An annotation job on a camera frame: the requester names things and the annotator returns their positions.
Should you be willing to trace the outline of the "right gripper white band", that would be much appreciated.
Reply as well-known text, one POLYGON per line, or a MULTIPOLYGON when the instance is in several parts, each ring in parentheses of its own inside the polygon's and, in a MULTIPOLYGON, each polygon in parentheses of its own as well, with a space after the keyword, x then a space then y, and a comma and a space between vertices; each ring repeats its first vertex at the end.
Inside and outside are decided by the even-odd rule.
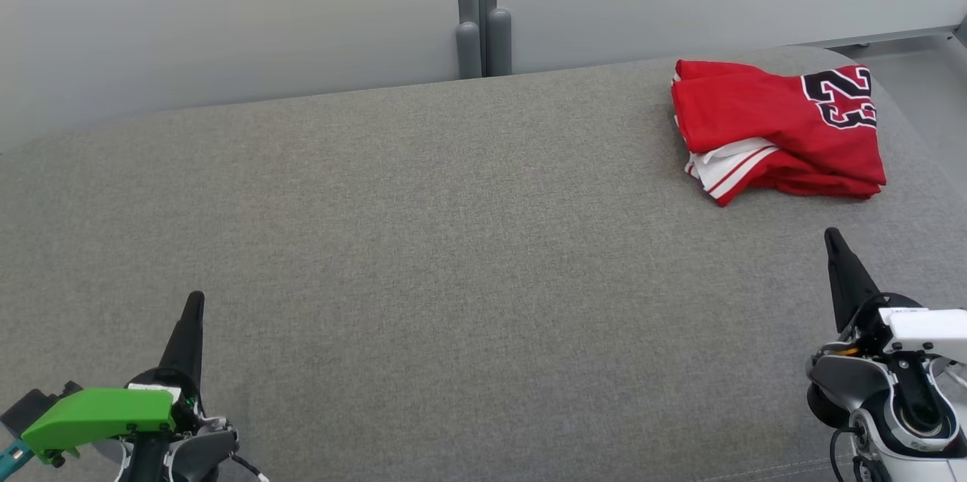
POLYGON ((857 355, 922 352, 967 363, 967 310, 930 310, 905 295, 881 292, 838 228, 826 228, 824 242, 836 331, 857 355))

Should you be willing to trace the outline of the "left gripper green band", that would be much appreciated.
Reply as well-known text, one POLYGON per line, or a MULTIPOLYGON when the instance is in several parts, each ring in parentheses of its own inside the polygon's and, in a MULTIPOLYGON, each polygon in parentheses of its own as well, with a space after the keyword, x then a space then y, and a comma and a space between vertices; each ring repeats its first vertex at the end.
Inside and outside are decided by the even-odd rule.
POLYGON ((123 387, 87 387, 60 398, 21 434, 45 460, 51 452, 139 434, 175 436, 196 429, 201 405, 203 292, 191 292, 174 325, 159 367, 123 387))

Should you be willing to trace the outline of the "red shorts white trim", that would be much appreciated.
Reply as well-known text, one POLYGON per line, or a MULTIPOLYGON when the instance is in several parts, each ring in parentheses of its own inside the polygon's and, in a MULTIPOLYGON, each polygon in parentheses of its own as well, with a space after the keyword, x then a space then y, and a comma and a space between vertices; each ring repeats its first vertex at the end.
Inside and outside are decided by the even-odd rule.
POLYGON ((725 207, 745 190, 776 190, 791 196, 824 196, 834 199, 871 199, 882 190, 875 183, 850 179, 837 175, 822 175, 806 168, 756 168, 749 178, 739 182, 725 195, 716 197, 716 203, 725 207))

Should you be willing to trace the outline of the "red white basketball jersey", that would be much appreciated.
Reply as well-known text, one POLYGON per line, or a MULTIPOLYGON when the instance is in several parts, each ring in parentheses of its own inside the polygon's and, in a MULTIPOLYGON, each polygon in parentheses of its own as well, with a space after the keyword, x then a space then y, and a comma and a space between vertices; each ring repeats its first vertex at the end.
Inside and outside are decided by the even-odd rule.
POLYGON ((688 152, 684 170, 711 199, 756 168, 780 166, 887 185, 867 66, 780 76, 746 64, 680 60, 671 97, 688 152))

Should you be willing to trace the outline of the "grey partition post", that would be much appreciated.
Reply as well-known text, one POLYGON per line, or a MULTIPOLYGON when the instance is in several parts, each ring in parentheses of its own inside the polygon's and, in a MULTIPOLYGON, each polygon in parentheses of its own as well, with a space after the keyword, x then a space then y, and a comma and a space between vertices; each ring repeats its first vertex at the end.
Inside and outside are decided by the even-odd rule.
POLYGON ((498 0, 479 0, 481 66, 486 77, 512 74, 511 13, 498 0))
POLYGON ((481 51, 480 0, 457 0, 459 24, 456 28, 457 64, 460 79, 484 75, 481 51))

